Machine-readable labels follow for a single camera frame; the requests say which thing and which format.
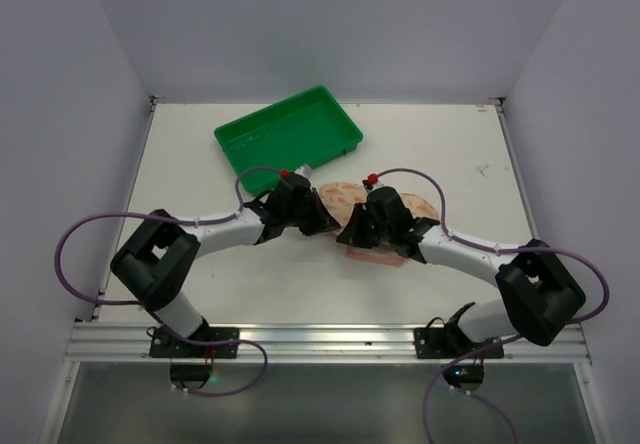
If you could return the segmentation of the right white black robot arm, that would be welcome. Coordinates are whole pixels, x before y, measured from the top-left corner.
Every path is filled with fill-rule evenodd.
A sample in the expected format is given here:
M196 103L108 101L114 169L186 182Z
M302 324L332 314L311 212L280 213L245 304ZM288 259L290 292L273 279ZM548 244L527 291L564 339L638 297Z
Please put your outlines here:
M550 345L586 303L586 295L546 243L531 240L513 250L460 242L433 218L415 217L391 187L370 191L354 205L337 241L355 248L390 246L400 256L440 265L495 286L500 298L459 309L446 323L463 343L519 334Z

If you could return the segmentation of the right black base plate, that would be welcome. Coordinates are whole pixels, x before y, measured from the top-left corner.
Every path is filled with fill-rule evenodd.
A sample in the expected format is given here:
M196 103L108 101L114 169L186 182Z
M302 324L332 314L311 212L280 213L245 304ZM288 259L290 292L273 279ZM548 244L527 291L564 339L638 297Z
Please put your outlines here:
M413 330L413 344L418 359L455 359L492 343L492 339L471 341L454 319L444 321L436 317L425 326Z

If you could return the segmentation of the green plastic tray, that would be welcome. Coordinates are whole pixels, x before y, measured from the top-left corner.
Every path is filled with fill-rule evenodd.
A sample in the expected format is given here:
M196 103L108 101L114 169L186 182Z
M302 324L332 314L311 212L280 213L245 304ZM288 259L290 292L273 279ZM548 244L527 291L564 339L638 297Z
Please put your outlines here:
M324 86L224 124L214 136L252 196L273 188L267 169L318 168L354 151L363 133Z

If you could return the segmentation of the aluminium mounting rail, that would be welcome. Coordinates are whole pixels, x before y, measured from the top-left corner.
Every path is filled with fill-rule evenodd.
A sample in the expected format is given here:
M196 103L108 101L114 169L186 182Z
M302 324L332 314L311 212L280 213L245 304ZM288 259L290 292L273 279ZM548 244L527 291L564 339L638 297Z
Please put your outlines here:
M272 364L427 364L417 354L407 325L240 324L240 338L262 346ZM130 363L153 358L157 344L150 324L92 322L74 325L64 359L69 362ZM503 346L497 364L583 364L590 361L579 326L568 326L550 346L524 340Z

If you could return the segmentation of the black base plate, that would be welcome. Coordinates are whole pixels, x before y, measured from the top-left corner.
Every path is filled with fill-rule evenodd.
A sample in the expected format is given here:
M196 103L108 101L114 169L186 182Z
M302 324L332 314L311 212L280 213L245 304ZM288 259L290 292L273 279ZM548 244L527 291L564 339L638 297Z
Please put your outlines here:
M240 330L236 327L200 327L194 335L178 339L166 326L149 328L149 356L164 359L235 359Z
M413 330L413 344L418 359L455 359L492 343L492 339L471 341L454 319L444 321L436 317L425 326Z

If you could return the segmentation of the peach patterned mesh laundry bag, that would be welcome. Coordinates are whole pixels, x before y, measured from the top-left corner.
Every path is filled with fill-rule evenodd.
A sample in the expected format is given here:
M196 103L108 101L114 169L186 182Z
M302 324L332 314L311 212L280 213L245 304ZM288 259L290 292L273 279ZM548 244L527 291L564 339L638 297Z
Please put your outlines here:
M320 187L318 193L323 205L341 228L347 225L354 206L364 203L367 197L367 192L361 184L348 182L325 184ZM401 193L400 196L414 218L440 219L436 208L423 197L413 193ZM348 245L345 254L350 259L392 267L401 267L407 262L406 258L399 256L387 244L373 249Z

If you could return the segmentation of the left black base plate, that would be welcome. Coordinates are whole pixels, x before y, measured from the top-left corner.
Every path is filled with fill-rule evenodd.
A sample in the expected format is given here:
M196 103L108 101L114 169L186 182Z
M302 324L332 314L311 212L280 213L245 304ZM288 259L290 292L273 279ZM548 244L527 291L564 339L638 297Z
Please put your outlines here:
M149 356L164 359L235 359L240 330L236 327L200 327L194 335L178 339L166 326L149 328Z

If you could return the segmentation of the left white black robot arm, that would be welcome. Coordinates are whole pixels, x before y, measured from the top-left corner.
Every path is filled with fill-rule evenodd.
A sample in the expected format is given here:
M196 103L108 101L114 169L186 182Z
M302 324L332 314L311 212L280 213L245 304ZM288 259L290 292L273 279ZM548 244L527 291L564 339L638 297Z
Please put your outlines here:
M173 337L189 344L211 342L208 322L182 291L194 261L221 250L265 243L287 228L307 237L338 230L340 224L323 205L309 172L306 166L281 171L272 190L242 201L227 216L177 218L158 209L118 250L110 270Z

